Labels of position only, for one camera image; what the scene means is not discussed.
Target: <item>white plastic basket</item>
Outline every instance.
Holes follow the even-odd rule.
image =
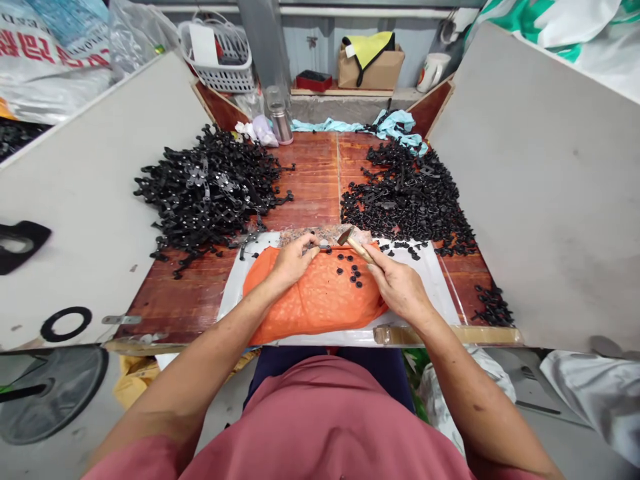
[[[251,49],[247,36],[239,27],[225,21],[200,19],[182,22],[178,25],[178,34],[180,37],[180,50],[185,61],[190,64],[198,74],[200,81],[211,89],[228,92],[228,93],[248,93],[255,89],[253,80],[253,72],[251,70]],[[193,51],[191,47],[191,35],[189,33],[189,25],[191,23],[206,23],[208,27],[215,30],[215,37],[222,47],[225,57],[240,59],[244,61],[242,65],[205,65],[196,63],[193,60]]]

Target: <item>wooden hammer handle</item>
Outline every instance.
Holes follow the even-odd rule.
[[[375,262],[375,260],[373,260],[369,254],[369,252],[367,252],[362,245],[360,245],[360,243],[358,242],[358,240],[349,237],[347,239],[347,243],[350,244],[351,248],[355,250],[355,252],[360,255],[362,258],[364,258],[364,260],[367,263],[370,263],[372,265],[377,265],[377,263]]]

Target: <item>white board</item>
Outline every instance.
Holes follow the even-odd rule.
[[[14,272],[0,276],[0,349],[106,341],[125,314],[153,259],[157,212],[134,197],[140,168],[163,148],[190,147],[206,112],[192,76],[168,53],[105,92],[0,165],[0,223],[40,223],[53,233]],[[43,322],[68,307],[92,313],[89,326],[62,343],[40,336]],[[72,315],[54,332],[79,325]]]
[[[640,105],[486,23],[431,144],[527,345],[640,349]]]

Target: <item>yellow cloth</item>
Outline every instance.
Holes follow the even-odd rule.
[[[113,388],[113,395],[128,410],[160,373],[154,357],[128,357],[120,355],[122,376]]]
[[[370,66],[382,52],[395,50],[395,33],[378,32],[370,37],[360,35],[348,35],[342,39],[344,45],[352,45],[355,52],[355,61],[360,68],[357,86],[362,85],[362,78],[365,70]]]

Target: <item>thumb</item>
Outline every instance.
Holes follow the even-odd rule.
[[[312,260],[316,258],[316,256],[320,253],[320,247],[314,247],[312,249],[307,250],[306,254],[302,257],[302,261],[305,264],[305,267],[308,267]]]
[[[373,278],[375,279],[375,282],[378,284],[378,287],[382,288],[389,285],[387,282],[387,278],[385,276],[385,272],[382,270],[382,268],[378,267],[377,265],[372,265],[370,263],[367,264],[367,268],[373,275]]]

